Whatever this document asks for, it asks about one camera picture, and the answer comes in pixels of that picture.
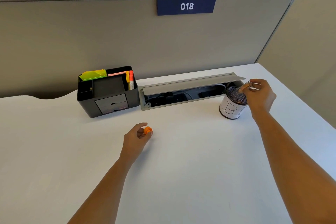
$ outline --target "desk organizer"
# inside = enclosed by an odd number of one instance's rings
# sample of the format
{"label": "desk organizer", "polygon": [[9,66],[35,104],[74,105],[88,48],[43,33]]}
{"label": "desk organizer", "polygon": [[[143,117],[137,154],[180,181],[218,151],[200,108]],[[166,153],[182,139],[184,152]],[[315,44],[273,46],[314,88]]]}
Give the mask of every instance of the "desk organizer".
{"label": "desk organizer", "polygon": [[[125,66],[106,69],[106,72],[112,74],[130,70],[132,67]],[[134,89],[128,90],[126,74],[84,82],[78,77],[77,101],[91,118],[140,105],[135,77]]]}

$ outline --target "gray partition panel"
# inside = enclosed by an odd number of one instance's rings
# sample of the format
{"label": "gray partition panel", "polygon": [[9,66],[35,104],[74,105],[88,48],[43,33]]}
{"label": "gray partition panel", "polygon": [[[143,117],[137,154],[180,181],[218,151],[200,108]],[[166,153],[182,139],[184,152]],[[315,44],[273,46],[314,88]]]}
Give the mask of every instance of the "gray partition panel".
{"label": "gray partition panel", "polygon": [[132,66],[140,79],[251,64],[292,1],[158,17],[156,0],[0,0],[0,96],[54,97],[102,68]]}

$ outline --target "mesh pen cup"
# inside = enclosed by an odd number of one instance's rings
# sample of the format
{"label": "mesh pen cup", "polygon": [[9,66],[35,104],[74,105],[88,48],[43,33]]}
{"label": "mesh pen cup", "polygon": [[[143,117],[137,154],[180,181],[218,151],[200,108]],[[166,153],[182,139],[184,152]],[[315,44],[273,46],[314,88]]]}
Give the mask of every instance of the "mesh pen cup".
{"label": "mesh pen cup", "polygon": [[238,86],[229,87],[226,90],[226,95],[224,96],[224,99],[219,106],[219,112],[221,115],[230,120],[238,119],[247,107],[247,99],[245,94],[241,94],[239,97],[232,96],[232,93],[238,88]]}

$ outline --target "number sign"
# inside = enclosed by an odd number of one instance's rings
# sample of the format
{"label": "number sign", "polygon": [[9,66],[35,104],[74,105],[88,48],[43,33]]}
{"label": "number sign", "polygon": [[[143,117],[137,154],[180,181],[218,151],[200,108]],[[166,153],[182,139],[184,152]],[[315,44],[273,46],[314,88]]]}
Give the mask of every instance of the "number sign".
{"label": "number sign", "polygon": [[212,13],[216,0],[156,0],[157,15]]}

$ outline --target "white desk surface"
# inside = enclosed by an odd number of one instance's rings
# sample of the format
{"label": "white desk surface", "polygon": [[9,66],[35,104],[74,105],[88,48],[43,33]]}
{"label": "white desk surface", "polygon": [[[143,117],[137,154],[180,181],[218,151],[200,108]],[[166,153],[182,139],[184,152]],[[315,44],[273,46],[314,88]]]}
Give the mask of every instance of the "white desk surface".
{"label": "white desk surface", "polygon": [[[336,130],[259,64],[137,82],[228,72],[267,79],[278,96],[272,115],[336,178]],[[128,173],[117,223],[291,223],[250,111],[227,120],[218,111],[222,98],[97,118],[76,92],[0,99],[0,223],[66,223],[139,122],[154,135]]]}

